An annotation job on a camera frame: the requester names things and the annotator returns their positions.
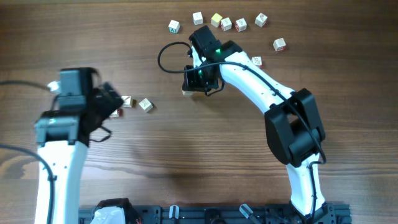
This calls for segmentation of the letter B wooden block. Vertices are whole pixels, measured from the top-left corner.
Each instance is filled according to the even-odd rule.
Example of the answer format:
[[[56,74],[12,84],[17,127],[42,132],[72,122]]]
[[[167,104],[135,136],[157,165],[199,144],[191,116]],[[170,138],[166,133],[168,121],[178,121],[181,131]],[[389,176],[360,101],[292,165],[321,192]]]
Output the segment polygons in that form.
[[[152,108],[153,104],[147,99],[144,98],[142,101],[139,102],[139,106],[146,112],[148,113]]]

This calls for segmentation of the red top wooden block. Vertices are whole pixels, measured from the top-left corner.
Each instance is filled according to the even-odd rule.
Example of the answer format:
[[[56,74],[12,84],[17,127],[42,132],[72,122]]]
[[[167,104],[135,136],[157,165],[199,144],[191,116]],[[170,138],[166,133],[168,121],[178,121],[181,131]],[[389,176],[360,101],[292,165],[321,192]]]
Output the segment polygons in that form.
[[[182,90],[182,93],[183,93],[184,96],[192,96],[195,92],[194,91]]]

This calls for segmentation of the red letter M block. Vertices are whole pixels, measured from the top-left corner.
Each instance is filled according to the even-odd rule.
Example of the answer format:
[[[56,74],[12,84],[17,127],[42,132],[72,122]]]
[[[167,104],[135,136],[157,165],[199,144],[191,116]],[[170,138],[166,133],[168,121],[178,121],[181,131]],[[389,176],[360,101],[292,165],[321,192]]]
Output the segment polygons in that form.
[[[132,108],[134,100],[131,98],[131,96],[122,96],[121,99],[123,100],[123,108]]]

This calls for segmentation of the green soccer ball block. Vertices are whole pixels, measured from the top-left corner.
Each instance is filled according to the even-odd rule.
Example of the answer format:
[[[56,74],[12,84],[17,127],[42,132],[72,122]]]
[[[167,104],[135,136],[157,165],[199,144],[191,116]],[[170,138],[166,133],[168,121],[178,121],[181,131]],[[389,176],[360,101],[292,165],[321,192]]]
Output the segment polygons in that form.
[[[117,109],[117,110],[115,110],[115,111],[113,111],[111,114],[110,114],[110,118],[118,118],[118,117],[120,117],[120,115],[121,115],[121,110],[120,109]]]

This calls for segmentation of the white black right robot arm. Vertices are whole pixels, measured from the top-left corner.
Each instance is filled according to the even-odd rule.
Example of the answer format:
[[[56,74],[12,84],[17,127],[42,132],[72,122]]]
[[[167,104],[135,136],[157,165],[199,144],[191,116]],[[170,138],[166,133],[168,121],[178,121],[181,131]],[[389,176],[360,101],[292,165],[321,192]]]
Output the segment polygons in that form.
[[[290,202],[304,217],[324,204],[318,165],[326,157],[321,143],[325,131],[314,96],[305,88],[283,86],[254,65],[233,41],[222,44],[208,26],[189,37],[193,65],[184,71],[184,92],[218,93],[229,83],[240,90],[263,113],[266,141],[276,159],[287,168]]]

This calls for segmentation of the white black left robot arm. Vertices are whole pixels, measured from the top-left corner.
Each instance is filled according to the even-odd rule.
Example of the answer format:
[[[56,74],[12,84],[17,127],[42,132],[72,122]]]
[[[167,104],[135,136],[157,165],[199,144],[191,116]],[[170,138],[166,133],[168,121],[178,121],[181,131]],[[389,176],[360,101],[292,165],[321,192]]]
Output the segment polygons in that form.
[[[39,165],[35,223],[77,223],[80,179],[90,134],[123,100],[108,82],[93,81],[95,68],[64,68],[50,85],[57,95],[34,124]]]

